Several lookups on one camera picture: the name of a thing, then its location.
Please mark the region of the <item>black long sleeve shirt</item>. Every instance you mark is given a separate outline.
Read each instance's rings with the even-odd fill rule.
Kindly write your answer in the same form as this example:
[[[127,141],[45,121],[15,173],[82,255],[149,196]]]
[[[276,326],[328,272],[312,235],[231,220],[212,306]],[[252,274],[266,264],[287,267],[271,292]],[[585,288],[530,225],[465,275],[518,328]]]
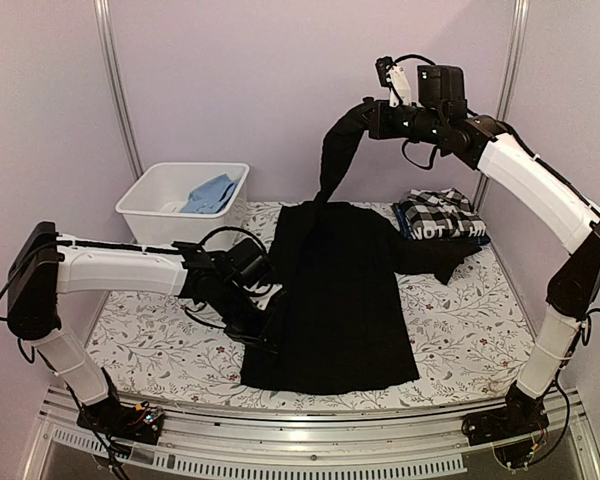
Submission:
[[[246,348],[245,386],[339,395],[418,379],[396,277],[447,284],[481,250],[466,239],[409,241],[379,213],[331,201],[368,129],[355,107],[324,137],[314,199],[279,211],[269,249],[285,298],[279,353]]]

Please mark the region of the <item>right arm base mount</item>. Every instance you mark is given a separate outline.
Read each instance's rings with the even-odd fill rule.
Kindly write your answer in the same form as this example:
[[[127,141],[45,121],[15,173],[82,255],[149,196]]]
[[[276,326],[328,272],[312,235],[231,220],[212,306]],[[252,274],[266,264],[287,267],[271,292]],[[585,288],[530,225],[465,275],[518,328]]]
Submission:
[[[503,407],[468,414],[461,432],[471,446],[506,440],[549,426],[542,402],[507,401]]]

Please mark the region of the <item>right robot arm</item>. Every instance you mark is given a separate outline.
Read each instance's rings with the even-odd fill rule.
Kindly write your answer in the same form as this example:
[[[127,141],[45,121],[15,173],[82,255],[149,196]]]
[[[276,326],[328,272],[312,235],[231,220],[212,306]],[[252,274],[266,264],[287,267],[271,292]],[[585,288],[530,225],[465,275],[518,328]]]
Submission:
[[[497,415],[501,432],[517,436],[534,422],[577,341],[590,330],[600,289],[600,208],[532,153],[513,127],[469,109],[461,68],[418,61],[418,88],[412,90],[398,60],[376,60],[389,97],[372,103],[370,138],[429,144],[432,155],[454,156],[513,194],[569,254],[549,281],[539,336]]]

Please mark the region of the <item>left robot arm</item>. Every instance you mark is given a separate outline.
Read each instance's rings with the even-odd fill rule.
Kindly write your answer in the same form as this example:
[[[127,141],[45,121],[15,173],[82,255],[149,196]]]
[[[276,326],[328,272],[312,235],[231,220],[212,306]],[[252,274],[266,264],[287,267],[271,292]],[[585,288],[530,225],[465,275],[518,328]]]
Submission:
[[[191,300],[214,310],[230,339],[274,354],[274,309],[284,291],[271,280],[271,261],[255,234],[238,228],[243,238],[230,249],[208,249],[223,231],[161,247],[81,239],[41,222],[9,268],[0,321],[46,360],[96,424],[108,434],[121,433],[129,423],[127,409],[108,374],[63,326],[58,296],[134,291]]]

